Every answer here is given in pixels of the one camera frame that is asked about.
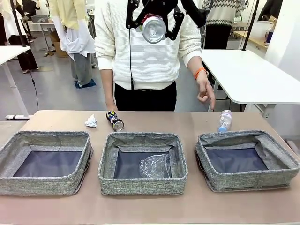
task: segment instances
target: black jacket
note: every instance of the black jacket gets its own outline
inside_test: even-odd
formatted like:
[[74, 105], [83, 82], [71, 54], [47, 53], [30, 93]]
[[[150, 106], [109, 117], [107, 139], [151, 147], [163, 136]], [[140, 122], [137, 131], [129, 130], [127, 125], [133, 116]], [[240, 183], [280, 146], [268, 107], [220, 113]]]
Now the black jacket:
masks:
[[258, 17], [258, 21], [267, 20], [263, 18], [264, 15], [266, 15], [268, 19], [270, 18], [270, 16], [278, 18], [282, 1], [283, 0], [268, 0]]

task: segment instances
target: crumpled white tissue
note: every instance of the crumpled white tissue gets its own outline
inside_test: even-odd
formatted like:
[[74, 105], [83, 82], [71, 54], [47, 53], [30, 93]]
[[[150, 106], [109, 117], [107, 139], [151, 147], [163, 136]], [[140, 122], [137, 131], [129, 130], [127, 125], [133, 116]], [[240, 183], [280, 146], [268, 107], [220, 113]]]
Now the crumpled white tissue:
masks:
[[95, 116], [94, 115], [91, 115], [87, 121], [85, 121], [84, 123], [87, 127], [90, 127], [90, 128], [95, 128], [97, 127], [97, 120], [95, 119]]

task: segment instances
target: soda can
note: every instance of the soda can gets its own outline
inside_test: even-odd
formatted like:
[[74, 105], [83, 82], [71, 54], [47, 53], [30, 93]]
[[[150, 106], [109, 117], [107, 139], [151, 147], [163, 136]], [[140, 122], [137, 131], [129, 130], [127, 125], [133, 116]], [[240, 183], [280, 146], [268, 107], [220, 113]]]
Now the soda can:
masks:
[[124, 128], [124, 123], [120, 120], [115, 111], [109, 111], [106, 114], [107, 120], [112, 124], [115, 131], [120, 131]]

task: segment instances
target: black pole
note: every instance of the black pole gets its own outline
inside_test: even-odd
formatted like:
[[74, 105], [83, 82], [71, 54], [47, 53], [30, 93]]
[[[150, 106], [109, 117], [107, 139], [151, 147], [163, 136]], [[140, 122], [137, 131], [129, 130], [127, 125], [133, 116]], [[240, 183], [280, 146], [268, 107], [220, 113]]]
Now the black pole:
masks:
[[251, 30], [252, 30], [252, 27], [253, 27], [253, 24], [254, 24], [254, 20], [255, 20], [255, 16], [256, 16], [258, 4], [259, 4], [259, 0], [256, 0], [256, 5], [255, 5], [255, 8], [254, 8], [254, 11], [253, 11], [253, 14], [252, 14], [251, 22], [250, 22], [250, 25], [249, 25], [249, 28], [248, 28], [248, 33], [247, 33], [247, 36], [246, 36], [245, 43], [244, 43], [242, 51], [246, 50], [246, 46], [248, 44], [250, 33], [251, 33]]
[[10, 6], [11, 6], [11, 9], [13, 10], [13, 15], [14, 15], [14, 18], [15, 18], [15, 24], [17, 25], [17, 29], [18, 29], [18, 33], [19, 33], [19, 36], [20, 36], [20, 39], [21, 39], [22, 46], [26, 47], [26, 44], [25, 44], [25, 41], [23, 39], [23, 35], [22, 35], [22, 32], [21, 32], [20, 24], [19, 24], [19, 19], [17, 17], [17, 13], [15, 11], [14, 0], [10, 0]]

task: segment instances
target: orange wristband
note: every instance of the orange wristband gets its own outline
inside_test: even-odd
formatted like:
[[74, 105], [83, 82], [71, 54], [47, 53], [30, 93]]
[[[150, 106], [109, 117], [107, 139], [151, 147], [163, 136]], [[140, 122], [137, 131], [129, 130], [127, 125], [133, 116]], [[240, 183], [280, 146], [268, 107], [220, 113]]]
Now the orange wristband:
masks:
[[198, 77], [198, 75], [199, 75], [199, 73], [200, 73], [201, 71], [205, 71], [205, 72], [206, 72], [206, 69], [200, 68], [200, 69], [198, 69], [198, 70], [196, 71], [196, 73], [194, 73], [194, 77], [195, 77], [196, 80], [197, 80], [197, 77]]

